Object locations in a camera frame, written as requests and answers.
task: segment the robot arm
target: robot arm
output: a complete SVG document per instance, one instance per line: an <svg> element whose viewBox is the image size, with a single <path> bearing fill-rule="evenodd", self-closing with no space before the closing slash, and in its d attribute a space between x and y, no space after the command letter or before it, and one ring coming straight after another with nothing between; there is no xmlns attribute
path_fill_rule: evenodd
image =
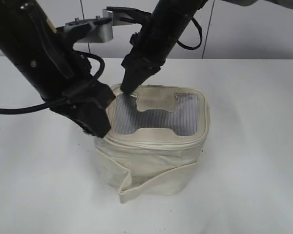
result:
<svg viewBox="0 0 293 234"><path fill-rule="evenodd" d="M246 6L256 0L226 1ZM269 1L293 9L293 0ZM98 56L74 51L73 44L109 41L113 38L113 25L141 24L140 32L131 37L132 50L122 63L125 76L121 89L131 94L160 71L175 44L181 44L178 39L189 22L196 22L193 15L206 2L160 0L152 14L108 7L105 18L76 19L64 27L54 28L36 0L0 0L0 49L45 101L31 108L0 109L0 114L24 114L50 108L79 124L87 133L104 137L110 130L105 109L115 98L111 89L98 81L104 61ZM202 37L200 26L195 25ZM95 75L90 73L87 58L96 59L101 65Z"/></svg>

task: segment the screw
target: screw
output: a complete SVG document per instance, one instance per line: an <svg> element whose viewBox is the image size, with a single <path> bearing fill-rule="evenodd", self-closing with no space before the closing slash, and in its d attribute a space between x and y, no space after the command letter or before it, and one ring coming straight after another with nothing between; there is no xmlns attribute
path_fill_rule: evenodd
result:
<svg viewBox="0 0 293 234"><path fill-rule="evenodd" d="M30 61L30 66L31 66L32 68L36 68L37 65L38 65L38 63L37 63L36 60L31 60L31 61Z"/></svg>

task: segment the black cable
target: black cable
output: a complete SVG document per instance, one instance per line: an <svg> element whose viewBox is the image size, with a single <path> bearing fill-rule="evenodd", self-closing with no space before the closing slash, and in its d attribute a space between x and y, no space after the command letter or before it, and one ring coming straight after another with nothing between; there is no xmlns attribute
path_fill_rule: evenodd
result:
<svg viewBox="0 0 293 234"><path fill-rule="evenodd" d="M196 50L198 49L203 41L203 33L202 33L202 27L199 25L199 23L196 21L195 18L192 18L191 21L193 22L194 26L196 27L196 29L199 31L200 34L200 43L197 46L191 47L191 46L187 46L182 44L180 41L177 41L178 45L181 46L182 48L186 49L186 50Z"/></svg>
<svg viewBox="0 0 293 234"><path fill-rule="evenodd" d="M76 52L82 56L85 56L90 59L94 59L100 63L100 67L99 67L98 71L96 72L96 74L93 76L93 79L91 82L96 81L98 78L100 78L100 76L103 74L103 71L105 69L104 60L98 55L94 55L94 54L90 54L90 53L86 53L86 52L82 52L82 51L76 51Z"/></svg>
<svg viewBox="0 0 293 234"><path fill-rule="evenodd" d="M19 109L2 109L0 108L0 115L21 115L28 114L36 111L41 111L47 108L52 108L58 105L65 104L67 99L65 97L60 98L55 101L49 101L41 105L27 107L27 108L19 108Z"/></svg>

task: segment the white wall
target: white wall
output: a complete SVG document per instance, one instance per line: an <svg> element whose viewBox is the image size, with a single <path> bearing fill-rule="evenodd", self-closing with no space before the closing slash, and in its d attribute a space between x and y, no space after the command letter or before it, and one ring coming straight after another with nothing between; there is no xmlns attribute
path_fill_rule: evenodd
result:
<svg viewBox="0 0 293 234"><path fill-rule="evenodd" d="M204 42L212 13L212 3L197 12L196 19L203 28ZM80 0L38 0L55 26L64 25L75 17L83 18ZM158 0L82 0L86 18L102 15L106 6L128 6L153 11ZM91 52L106 58L123 58L130 50L129 39L140 26L114 28L114 40L91 45ZM190 24L181 37L188 45L198 43L198 33ZM176 46L170 58L196 58L203 55L200 49L187 51ZM87 44L76 44L75 49L87 51ZM205 59L293 59L293 10L259 0L252 6L240 7L216 0L212 13Z"/></svg>
<svg viewBox="0 0 293 234"><path fill-rule="evenodd" d="M293 10L259 0L216 0L205 59L293 59Z"/></svg>

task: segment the white tabletop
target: white tabletop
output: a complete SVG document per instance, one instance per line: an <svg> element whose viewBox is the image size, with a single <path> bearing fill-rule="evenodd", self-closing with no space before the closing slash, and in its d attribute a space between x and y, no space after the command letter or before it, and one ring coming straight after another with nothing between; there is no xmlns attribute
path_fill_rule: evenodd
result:
<svg viewBox="0 0 293 234"><path fill-rule="evenodd" d="M121 59L102 82L120 83ZM121 205L93 138L45 110L0 116L0 234L293 234L293 60L171 59L147 83L206 94L211 128L178 195ZM42 103L0 58L0 107Z"/></svg>

